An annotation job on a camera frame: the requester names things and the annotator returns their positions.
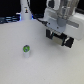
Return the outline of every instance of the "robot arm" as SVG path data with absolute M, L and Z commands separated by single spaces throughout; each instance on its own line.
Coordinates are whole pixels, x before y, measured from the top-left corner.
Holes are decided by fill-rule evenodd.
M 78 2 L 79 0 L 47 0 L 44 21 L 48 22 L 48 38 L 70 48 L 74 39 L 83 38 L 84 15 L 75 12 Z

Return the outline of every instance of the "black component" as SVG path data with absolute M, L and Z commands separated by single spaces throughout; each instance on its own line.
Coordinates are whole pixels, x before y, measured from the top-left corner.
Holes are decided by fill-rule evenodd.
M 1 18 L 0 18 L 0 24 L 3 24 L 3 23 L 7 23 L 7 21 L 5 20 L 4 17 L 1 17 Z
M 66 41 L 65 46 L 71 48 L 73 42 L 74 42 L 74 39 L 70 37 L 70 39 Z
M 54 8 L 54 0 L 49 1 L 48 6 Z
M 51 34 L 50 30 L 46 29 L 46 37 L 48 37 L 49 39 L 53 38 L 53 33 Z
M 69 48 L 71 48 L 72 47 L 72 44 L 73 44 L 73 42 L 74 42 L 74 39 L 73 38 L 69 38 L 68 40 L 67 40 L 67 35 L 65 35 L 65 34 L 61 34 L 60 36 L 59 35 L 57 35 L 57 34 L 55 34 L 55 33 L 52 33 L 51 34 L 51 31 L 50 30 L 48 30 L 48 29 L 46 29 L 46 37 L 47 38 L 49 38 L 49 39 L 53 39 L 53 36 L 55 36 L 55 37 L 57 37 L 57 38 L 59 38 L 59 39 L 61 39 L 62 40 L 62 45 L 61 46 L 67 46 L 67 47 L 69 47 Z

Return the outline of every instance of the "white table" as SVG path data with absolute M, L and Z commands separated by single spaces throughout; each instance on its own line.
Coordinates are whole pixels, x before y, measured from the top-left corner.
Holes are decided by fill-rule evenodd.
M 35 20 L 0 24 L 0 84 L 84 84 L 84 39 L 69 49 L 46 38 Z

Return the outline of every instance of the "green object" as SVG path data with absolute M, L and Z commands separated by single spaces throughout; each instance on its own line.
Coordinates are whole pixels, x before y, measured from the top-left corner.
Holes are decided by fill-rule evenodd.
M 28 45 L 24 46 L 23 47 L 23 51 L 24 52 L 28 52 L 30 50 L 30 47 Z

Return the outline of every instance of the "cable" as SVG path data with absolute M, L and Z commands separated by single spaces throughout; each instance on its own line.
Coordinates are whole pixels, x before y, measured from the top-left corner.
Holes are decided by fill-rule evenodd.
M 28 0 L 27 0 L 27 3 L 28 3 L 29 10 L 31 11 L 33 17 L 34 17 L 36 20 L 38 20 L 39 22 L 41 22 L 42 24 L 44 24 L 44 25 L 46 26 L 48 22 L 47 22 L 47 21 L 41 21 L 41 20 L 39 20 L 39 19 L 34 15 L 34 13 L 32 12 Z

